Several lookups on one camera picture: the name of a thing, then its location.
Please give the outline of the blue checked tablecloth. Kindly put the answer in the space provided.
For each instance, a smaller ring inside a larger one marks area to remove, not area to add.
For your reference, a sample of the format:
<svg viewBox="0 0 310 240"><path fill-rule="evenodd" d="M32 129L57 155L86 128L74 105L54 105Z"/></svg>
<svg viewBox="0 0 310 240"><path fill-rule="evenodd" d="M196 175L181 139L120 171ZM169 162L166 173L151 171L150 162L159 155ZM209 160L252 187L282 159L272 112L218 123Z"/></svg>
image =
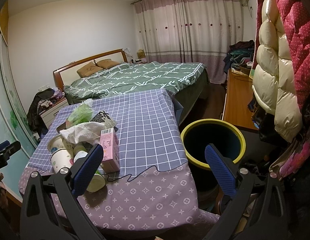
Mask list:
<svg viewBox="0 0 310 240"><path fill-rule="evenodd" d="M169 171L186 163L174 103L173 94L165 89L93 101L94 114L105 111L117 122L120 171L109 180L133 179L151 166Z"/></svg>

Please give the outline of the pink strawberry milk carton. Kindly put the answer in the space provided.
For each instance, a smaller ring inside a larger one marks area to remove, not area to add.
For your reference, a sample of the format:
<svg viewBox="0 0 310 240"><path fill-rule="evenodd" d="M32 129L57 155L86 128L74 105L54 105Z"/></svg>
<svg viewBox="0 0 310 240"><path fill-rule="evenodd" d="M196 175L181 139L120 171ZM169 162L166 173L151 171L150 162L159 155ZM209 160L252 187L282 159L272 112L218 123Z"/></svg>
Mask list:
<svg viewBox="0 0 310 240"><path fill-rule="evenodd" d="M114 128L101 131L100 145L103 148L101 167L106 173L120 171L119 141Z"/></svg>

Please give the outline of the white yogurt cup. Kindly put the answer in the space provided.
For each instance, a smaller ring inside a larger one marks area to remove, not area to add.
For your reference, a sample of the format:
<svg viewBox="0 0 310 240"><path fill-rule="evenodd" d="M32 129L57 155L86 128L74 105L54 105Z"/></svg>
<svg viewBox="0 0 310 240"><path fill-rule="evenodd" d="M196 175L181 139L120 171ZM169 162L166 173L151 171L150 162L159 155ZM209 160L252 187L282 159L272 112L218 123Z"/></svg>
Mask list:
<svg viewBox="0 0 310 240"><path fill-rule="evenodd" d="M54 153L61 148L72 149L72 145L67 142L60 134L53 137L47 145L47 149L50 153Z"/></svg>

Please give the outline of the white nightstand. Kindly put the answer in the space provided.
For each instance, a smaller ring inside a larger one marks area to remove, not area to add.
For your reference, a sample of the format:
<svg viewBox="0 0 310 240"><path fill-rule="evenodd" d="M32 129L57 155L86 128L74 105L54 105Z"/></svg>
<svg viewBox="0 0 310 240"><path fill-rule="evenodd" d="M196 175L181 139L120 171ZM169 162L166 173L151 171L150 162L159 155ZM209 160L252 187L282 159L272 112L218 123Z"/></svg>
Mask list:
<svg viewBox="0 0 310 240"><path fill-rule="evenodd" d="M47 129L50 128L51 124L53 123L54 119L58 115L58 112L68 106L68 101L66 98L61 98L58 102L53 104L49 109L40 113L40 117L43 120Z"/></svg>

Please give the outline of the yellow rimmed trash bin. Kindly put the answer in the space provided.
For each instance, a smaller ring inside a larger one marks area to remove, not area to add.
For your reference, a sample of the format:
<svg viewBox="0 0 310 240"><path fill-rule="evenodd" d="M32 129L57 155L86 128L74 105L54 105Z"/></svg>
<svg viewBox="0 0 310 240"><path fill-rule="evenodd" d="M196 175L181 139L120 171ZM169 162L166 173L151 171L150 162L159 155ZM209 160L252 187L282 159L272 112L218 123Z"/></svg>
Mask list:
<svg viewBox="0 0 310 240"><path fill-rule="evenodd" d="M201 119L186 126L181 135L189 163L209 170L204 152L206 146L213 144L223 157L237 164L246 152L244 135L234 125L218 119Z"/></svg>

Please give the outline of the black white patterned box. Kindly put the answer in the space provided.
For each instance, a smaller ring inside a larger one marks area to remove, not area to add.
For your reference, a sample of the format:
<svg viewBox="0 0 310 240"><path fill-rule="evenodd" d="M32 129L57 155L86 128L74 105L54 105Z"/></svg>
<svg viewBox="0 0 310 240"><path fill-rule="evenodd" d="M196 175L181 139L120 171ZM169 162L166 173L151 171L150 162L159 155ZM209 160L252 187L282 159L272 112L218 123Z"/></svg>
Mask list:
<svg viewBox="0 0 310 240"><path fill-rule="evenodd" d="M116 127L117 122L105 111L97 113L91 121L104 124L105 129L114 128L116 132L118 131L118 128Z"/></svg>

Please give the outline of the yellow tissue box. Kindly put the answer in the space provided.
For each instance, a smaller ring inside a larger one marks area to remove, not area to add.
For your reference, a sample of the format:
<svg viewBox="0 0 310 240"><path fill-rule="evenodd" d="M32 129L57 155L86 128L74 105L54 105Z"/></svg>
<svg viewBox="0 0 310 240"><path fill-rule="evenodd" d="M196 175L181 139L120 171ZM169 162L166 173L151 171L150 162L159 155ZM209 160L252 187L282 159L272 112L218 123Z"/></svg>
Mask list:
<svg viewBox="0 0 310 240"><path fill-rule="evenodd" d="M146 58L146 55L145 55L145 52L143 49L139 49L137 51L137 56L138 56L138 59L145 59Z"/></svg>

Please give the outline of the purple patterned cloth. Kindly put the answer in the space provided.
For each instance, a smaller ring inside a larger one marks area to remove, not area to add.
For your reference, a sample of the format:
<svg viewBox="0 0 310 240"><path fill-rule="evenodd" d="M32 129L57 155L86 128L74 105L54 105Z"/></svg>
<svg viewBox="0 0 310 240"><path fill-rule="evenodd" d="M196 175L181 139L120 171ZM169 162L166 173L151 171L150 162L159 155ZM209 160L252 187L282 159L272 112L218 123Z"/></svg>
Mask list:
<svg viewBox="0 0 310 240"><path fill-rule="evenodd" d="M102 230L164 231L197 225L209 229L219 219L199 208L188 164L164 172L152 166L132 180L125 176L109 181L77 200Z"/></svg>

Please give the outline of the green plastic bag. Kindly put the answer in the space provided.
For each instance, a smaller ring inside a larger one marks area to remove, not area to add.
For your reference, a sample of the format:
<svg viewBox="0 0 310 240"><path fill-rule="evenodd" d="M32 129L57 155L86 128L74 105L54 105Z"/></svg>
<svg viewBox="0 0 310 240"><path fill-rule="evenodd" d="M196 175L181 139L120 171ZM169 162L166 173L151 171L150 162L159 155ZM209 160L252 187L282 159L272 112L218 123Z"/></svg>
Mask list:
<svg viewBox="0 0 310 240"><path fill-rule="evenodd" d="M89 122L94 113L92 106L92 99L87 99L80 103L67 118L66 129L84 122Z"/></svg>

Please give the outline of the wooden desk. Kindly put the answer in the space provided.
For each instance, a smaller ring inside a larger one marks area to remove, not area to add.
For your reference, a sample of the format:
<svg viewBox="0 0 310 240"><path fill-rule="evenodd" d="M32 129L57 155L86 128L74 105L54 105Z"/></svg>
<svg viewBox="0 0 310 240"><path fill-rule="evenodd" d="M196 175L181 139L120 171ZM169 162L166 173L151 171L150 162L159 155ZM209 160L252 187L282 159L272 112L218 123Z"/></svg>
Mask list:
<svg viewBox="0 0 310 240"><path fill-rule="evenodd" d="M240 129L257 132L248 104L253 98L252 80L247 75L228 70L226 98L222 120Z"/></svg>

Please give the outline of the pink white curtain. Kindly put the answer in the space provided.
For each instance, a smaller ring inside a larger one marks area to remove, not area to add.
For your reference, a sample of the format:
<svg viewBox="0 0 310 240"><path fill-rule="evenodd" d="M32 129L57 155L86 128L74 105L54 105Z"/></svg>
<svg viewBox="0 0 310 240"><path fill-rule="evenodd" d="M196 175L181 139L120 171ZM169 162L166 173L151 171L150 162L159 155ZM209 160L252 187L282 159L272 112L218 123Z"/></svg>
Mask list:
<svg viewBox="0 0 310 240"><path fill-rule="evenodd" d="M224 83L224 58L243 40L241 0L141 0L137 39L148 61L200 62L209 81Z"/></svg>

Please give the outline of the paper cup with leaves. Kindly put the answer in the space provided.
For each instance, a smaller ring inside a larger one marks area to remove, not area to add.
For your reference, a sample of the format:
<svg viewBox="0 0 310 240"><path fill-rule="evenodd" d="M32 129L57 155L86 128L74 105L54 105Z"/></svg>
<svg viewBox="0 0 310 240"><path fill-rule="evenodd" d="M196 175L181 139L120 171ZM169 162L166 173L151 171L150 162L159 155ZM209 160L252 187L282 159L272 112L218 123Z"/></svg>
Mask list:
<svg viewBox="0 0 310 240"><path fill-rule="evenodd" d="M54 173L58 173L61 168L71 168L73 165L73 150L60 148L56 150L51 157L51 164Z"/></svg>

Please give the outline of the white paper tissue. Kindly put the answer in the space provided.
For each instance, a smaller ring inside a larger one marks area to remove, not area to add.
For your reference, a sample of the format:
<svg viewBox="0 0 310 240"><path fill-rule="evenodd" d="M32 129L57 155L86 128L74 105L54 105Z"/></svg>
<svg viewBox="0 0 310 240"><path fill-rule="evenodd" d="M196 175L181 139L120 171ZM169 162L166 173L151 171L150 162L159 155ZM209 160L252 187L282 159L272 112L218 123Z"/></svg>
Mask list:
<svg viewBox="0 0 310 240"><path fill-rule="evenodd" d="M74 145L80 142L87 142L91 145L98 144L101 131L106 127L99 122L84 122L68 129L63 129L59 133L67 141Z"/></svg>

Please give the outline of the white green drink bottle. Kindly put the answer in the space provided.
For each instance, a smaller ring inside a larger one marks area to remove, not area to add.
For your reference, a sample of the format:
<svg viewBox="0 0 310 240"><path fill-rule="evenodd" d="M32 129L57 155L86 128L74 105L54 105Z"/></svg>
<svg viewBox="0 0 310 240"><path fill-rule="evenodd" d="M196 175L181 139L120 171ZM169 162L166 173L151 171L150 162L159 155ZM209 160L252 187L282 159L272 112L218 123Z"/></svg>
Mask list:
<svg viewBox="0 0 310 240"><path fill-rule="evenodd" d="M75 148L73 149L73 153L74 153L73 162L75 163L78 159L86 157L88 154L88 151L83 145L79 144L75 146ZM100 174L100 172L97 170L91 182L89 183L87 187L87 191L90 193L97 192L100 189L102 189L105 186L105 184L106 184L105 179Z"/></svg>

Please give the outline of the pile of clothes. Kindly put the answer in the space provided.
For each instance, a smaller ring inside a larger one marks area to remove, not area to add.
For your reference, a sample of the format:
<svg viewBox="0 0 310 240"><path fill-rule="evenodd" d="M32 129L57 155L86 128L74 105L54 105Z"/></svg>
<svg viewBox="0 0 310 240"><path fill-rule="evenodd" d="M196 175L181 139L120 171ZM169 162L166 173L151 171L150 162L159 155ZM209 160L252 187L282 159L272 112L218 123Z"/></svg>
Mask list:
<svg viewBox="0 0 310 240"><path fill-rule="evenodd" d="M255 50L254 40L239 41L229 46L224 61L224 72L227 74L230 68L240 71L240 67L253 60Z"/></svg>

